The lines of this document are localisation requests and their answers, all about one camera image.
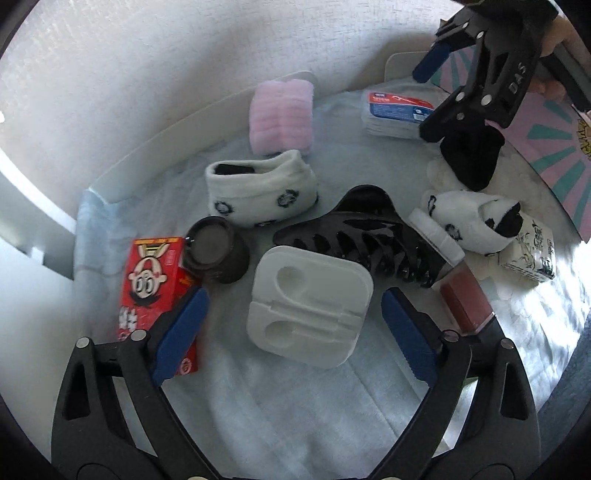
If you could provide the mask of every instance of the blue and red label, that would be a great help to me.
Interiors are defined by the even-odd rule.
[[[418,98],[372,92],[369,94],[369,111],[377,118],[420,124],[435,111],[435,107]]]

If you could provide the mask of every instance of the white sock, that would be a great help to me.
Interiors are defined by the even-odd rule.
[[[427,192],[422,203],[423,209],[465,250],[482,255],[495,254],[514,239],[504,237],[494,229],[515,207],[515,200],[458,190]]]
[[[243,228],[299,215],[318,199],[316,175],[297,150],[269,160],[213,163],[206,181],[210,213]]]

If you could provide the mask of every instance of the pink towel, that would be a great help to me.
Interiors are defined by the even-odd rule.
[[[306,80],[261,83],[251,103],[251,147],[255,155],[288,150],[310,153],[314,85]]]

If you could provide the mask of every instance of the white sheet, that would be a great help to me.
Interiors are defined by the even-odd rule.
[[[361,94],[342,93],[317,103],[316,144],[308,161],[320,180],[320,201],[293,222],[332,209],[357,184],[385,189],[408,215],[432,188],[458,188],[436,145],[376,138],[363,132]],[[246,135],[169,169],[136,195],[103,205],[87,192],[80,208],[74,287],[79,317],[95,341],[115,337],[119,292],[130,241],[184,235],[207,215],[205,167],[219,160],[256,158]],[[522,201],[524,211],[554,231],[558,277],[530,280],[468,254],[499,322],[522,355],[540,408],[572,354],[591,303],[590,248],[548,188],[506,146],[486,190]],[[224,476],[328,480],[364,477],[383,458],[414,414],[426,385],[414,379],[381,319],[377,281],[358,345],[341,367],[324,371],[255,347],[246,335],[254,267],[288,222],[245,232],[252,264],[238,283],[212,287],[212,308],[201,370],[164,384],[173,407],[197,444]],[[437,294],[403,286],[419,310],[452,326]],[[441,449],[453,446],[469,407],[465,389]],[[128,400],[124,410],[139,445],[151,450]]]

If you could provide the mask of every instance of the blue gripper pad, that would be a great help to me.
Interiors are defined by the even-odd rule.
[[[418,312],[399,288],[382,296],[382,316],[414,376],[432,387],[437,381],[437,357],[443,349],[437,325]]]
[[[178,365],[201,329],[208,309],[209,296],[204,288],[200,288],[162,338],[152,372],[152,380],[157,387],[177,372]]]
[[[418,83],[427,83],[450,54],[451,48],[447,43],[436,43],[413,70],[414,80]]]

